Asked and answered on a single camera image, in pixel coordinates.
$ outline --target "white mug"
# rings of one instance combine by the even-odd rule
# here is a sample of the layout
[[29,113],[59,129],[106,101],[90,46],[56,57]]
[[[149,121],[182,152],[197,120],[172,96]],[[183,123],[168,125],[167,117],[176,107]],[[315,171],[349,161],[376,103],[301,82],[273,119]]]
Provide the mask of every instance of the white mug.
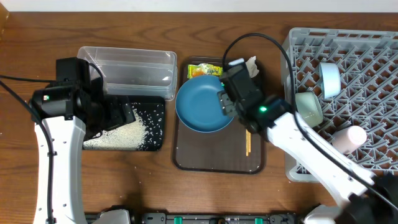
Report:
[[319,63],[319,76],[322,79],[323,97],[331,98],[341,91],[340,72],[334,63]]

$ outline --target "green connector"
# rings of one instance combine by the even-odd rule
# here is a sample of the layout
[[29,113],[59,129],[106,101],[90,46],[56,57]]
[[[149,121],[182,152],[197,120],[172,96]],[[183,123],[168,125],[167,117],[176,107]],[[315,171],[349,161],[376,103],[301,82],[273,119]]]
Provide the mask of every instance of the green connector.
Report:
[[182,224],[182,217],[174,217],[174,224]]
[[254,224],[262,224],[262,218],[255,218],[254,219]]

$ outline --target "clear plastic container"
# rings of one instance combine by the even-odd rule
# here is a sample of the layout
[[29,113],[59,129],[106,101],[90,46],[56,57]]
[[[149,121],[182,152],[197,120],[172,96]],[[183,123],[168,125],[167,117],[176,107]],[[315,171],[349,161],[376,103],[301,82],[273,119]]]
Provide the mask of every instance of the clear plastic container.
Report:
[[[177,55],[159,50],[82,47],[78,58],[94,63],[104,75],[110,95],[161,96],[173,100],[177,84]],[[98,77],[90,68],[91,77]]]

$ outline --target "yellow snack packet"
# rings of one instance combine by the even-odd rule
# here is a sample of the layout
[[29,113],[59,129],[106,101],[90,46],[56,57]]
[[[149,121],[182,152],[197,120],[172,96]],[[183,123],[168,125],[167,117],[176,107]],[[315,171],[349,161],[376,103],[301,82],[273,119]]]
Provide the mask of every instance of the yellow snack packet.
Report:
[[223,73],[223,68],[207,63],[199,65],[188,65],[188,79],[195,78],[200,75],[215,75],[220,76]]

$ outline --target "cable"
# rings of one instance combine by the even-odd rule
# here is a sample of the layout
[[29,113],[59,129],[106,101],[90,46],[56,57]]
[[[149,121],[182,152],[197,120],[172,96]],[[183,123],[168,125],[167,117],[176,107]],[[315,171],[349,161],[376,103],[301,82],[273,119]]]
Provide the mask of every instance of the cable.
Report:
[[282,52],[283,56],[286,59],[287,65],[289,67],[289,73],[290,73],[290,84],[291,84],[291,99],[292,99],[292,113],[293,113],[293,117],[294,117],[294,121],[298,127],[298,130],[301,132],[301,134],[303,135],[303,137],[309,142],[311,143],[311,145],[317,150],[319,151],[323,156],[325,156],[327,159],[329,159],[332,163],[334,163],[334,165],[336,165],[337,167],[339,167],[342,171],[344,171],[345,173],[347,173],[349,176],[351,176],[354,180],[358,181],[359,183],[361,183],[362,185],[364,185],[370,192],[372,192],[374,195],[378,196],[382,201],[386,202],[390,207],[392,207],[394,210],[396,210],[398,212],[398,207],[395,206],[390,200],[388,200],[387,198],[385,198],[385,196],[383,196],[382,194],[380,194],[376,189],[374,189],[370,184],[368,184],[365,180],[363,180],[362,178],[360,178],[358,175],[356,175],[353,171],[349,170],[348,168],[346,168],[345,166],[343,166],[342,164],[340,164],[335,158],[331,157],[327,152],[325,152],[321,147],[318,146],[318,144],[316,144],[307,134],[307,132],[303,129],[303,127],[301,127],[300,123],[299,123],[299,119],[297,117],[297,105],[296,105],[296,100],[295,100],[295,89],[294,89],[294,78],[293,78],[293,68],[292,68],[292,63],[290,62],[289,56],[287,55],[286,51],[284,50],[284,48],[272,37],[269,37],[265,34],[260,34],[260,33],[250,33],[250,34],[244,34],[240,37],[238,37],[236,40],[234,40],[229,46],[228,48],[225,50],[225,53],[223,55],[223,60],[222,60],[222,65],[223,65],[223,70],[226,70],[226,65],[225,65],[225,58],[227,53],[229,52],[229,50],[232,48],[232,46],[234,44],[236,44],[239,40],[246,38],[246,37],[262,37],[265,38],[269,41],[271,41],[273,44],[275,44],[279,50]]
[[12,89],[10,89],[6,84],[4,84],[0,80],[0,85],[7,90],[35,119],[35,122],[40,126],[41,130],[44,133],[45,140],[47,142],[47,145],[49,147],[49,178],[48,178],[48,183],[47,183],[47,216],[48,216],[48,223],[49,224],[54,224],[53,222],[53,217],[52,217],[52,175],[53,175],[53,146],[52,146],[52,141],[50,139],[50,136],[45,129],[44,125],[42,124],[42,120],[39,118],[37,113],[30,108],[30,106],[25,103],[25,101],[17,94],[15,93]]
[[25,82],[42,82],[42,83],[55,82],[54,80],[36,80],[36,79],[31,79],[31,78],[9,77],[7,75],[0,75],[0,78],[6,78],[6,79],[10,79],[10,80],[17,80],[17,81],[25,81]]

